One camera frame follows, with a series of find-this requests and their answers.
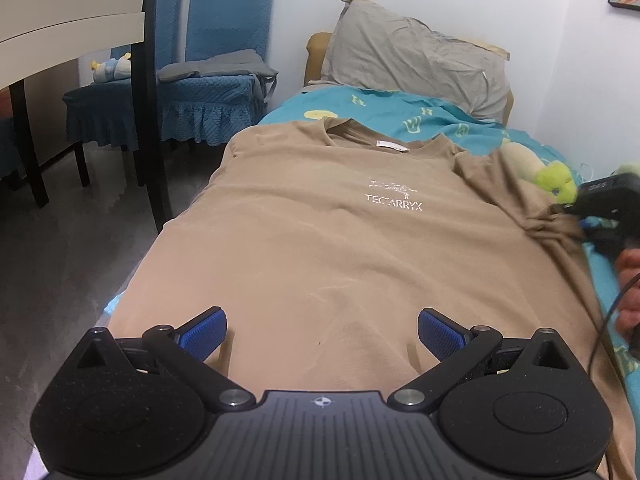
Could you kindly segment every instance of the hand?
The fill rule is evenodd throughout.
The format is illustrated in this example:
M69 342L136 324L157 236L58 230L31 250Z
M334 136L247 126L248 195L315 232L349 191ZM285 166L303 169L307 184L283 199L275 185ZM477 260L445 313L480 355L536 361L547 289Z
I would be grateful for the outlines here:
M640 249L622 251L616 260L616 272L622 288L640 272ZM618 305L618 313L616 329L629 341L634 328L640 324L640 282L636 282L623 296Z

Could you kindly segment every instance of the metal screw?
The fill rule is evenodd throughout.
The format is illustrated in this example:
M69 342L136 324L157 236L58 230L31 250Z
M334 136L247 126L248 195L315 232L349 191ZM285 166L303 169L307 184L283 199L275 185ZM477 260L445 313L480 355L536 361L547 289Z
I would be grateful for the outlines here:
M424 401L424 393L418 390L412 390L411 388L405 388L396 391L396 393L394 393L394 399L396 402L404 404L405 406L415 406Z
M233 388L220 394L220 402L227 406L242 406L251 400L251 394L246 390Z

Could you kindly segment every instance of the gray tile floor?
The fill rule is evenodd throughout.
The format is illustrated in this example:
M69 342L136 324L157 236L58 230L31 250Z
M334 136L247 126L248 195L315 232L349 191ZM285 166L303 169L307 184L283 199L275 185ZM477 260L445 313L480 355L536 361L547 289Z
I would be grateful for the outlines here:
M73 154L43 174L50 203L28 186L0 186L0 478L21 480L38 396L142 259L156 230L130 153L85 145L91 186ZM174 213L220 163L222 149L182 144L167 153Z

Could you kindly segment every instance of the bed sheet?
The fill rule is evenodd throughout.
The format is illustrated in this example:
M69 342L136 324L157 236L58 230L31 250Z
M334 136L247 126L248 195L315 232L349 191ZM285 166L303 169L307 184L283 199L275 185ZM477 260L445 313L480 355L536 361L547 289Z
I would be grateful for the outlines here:
M533 150L545 164L553 160L567 163L558 150L537 142L526 132L504 127L500 123L476 120L457 106L441 99L400 91L374 91L341 86L302 93L266 115L260 124L313 121L324 115L356 119L372 130L404 142L431 139L443 133L474 155L487 155L498 148L503 139L509 139ZM573 168L572 173L575 181L580 184L580 175ZM584 249L604 315L619 291L616 275L609 261L596 253L591 244L585 244ZM608 327L609 336L618 367L625 378L627 397L640 442L640 364L628 354L626 343L616 332L614 322L615 317ZM636 472L640 472L640 446L636 450Z

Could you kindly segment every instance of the brown t-shirt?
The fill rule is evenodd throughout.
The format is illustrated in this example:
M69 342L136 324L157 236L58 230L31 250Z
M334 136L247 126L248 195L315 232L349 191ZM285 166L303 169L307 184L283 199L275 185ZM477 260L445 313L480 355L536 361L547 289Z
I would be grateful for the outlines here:
M428 306L506 337L553 327L584 364L601 315L580 229L549 203L499 152L471 156L444 136L404 144L340 119L254 126L165 225L110 329L140 336L219 305L230 336L210 362L258 398L388 395L436 364L417 338ZM616 474L634 478L634 423L604 352L595 372Z

